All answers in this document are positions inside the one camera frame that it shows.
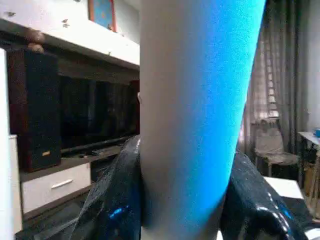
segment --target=white shelf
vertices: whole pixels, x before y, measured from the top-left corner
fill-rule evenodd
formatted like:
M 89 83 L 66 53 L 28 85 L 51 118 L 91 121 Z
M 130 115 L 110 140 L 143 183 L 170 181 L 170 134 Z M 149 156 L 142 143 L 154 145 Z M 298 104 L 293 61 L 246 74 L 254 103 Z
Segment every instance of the white shelf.
M 26 28 L 33 28 L 45 34 L 48 44 L 139 69 L 139 44 L 88 20 L 83 14 L 75 14 L 71 7 L 60 9 L 60 5 L 54 7 L 46 2 L 0 0 L 0 30 L 24 36 Z

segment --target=chair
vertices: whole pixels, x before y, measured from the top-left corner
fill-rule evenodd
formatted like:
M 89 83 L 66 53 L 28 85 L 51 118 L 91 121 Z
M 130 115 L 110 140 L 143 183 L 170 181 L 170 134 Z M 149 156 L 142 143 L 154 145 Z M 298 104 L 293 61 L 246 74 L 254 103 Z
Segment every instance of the chair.
M 261 120 L 255 137 L 255 166 L 258 167 L 258 159 L 264 159 L 268 164 L 268 177 L 272 177 L 272 165 L 291 166 L 298 165 L 300 158 L 297 155 L 284 151 L 282 135 L 276 126 L 266 120 Z

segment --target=gray curtain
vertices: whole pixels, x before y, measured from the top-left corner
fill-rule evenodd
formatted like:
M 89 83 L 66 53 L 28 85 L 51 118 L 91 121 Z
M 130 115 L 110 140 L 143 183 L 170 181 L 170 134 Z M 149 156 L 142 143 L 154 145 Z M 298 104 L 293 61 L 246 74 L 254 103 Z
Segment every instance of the gray curtain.
M 284 149 L 299 150 L 307 127 L 308 0 L 268 0 L 254 58 L 238 148 L 254 157 L 257 122 L 279 125 Z

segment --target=television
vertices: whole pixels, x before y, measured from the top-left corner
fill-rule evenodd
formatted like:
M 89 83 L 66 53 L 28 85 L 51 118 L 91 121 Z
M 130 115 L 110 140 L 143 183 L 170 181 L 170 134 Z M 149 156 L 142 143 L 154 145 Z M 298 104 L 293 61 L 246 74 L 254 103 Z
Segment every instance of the television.
M 132 85 L 61 76 L 62 149 L 138 134 L 137 93 Z

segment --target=framed picture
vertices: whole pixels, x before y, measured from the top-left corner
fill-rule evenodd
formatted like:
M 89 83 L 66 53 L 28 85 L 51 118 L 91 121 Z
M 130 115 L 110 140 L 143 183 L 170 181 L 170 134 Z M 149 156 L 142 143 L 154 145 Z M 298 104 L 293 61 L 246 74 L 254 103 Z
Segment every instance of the framed picture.
M 114 0 L 88 0 L 88 6 L 91 21 L 117 31 Z

